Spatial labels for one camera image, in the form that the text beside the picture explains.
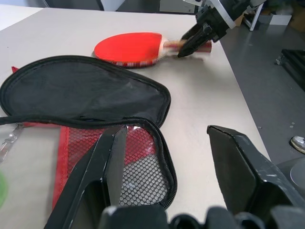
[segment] red mesh pocket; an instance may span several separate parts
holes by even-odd
[[[53,207],[76,163],[105,129],[61,127]],[[142,127],[128,126],[120,205],[149,205],[162,201],[168,191],[153,137]]]

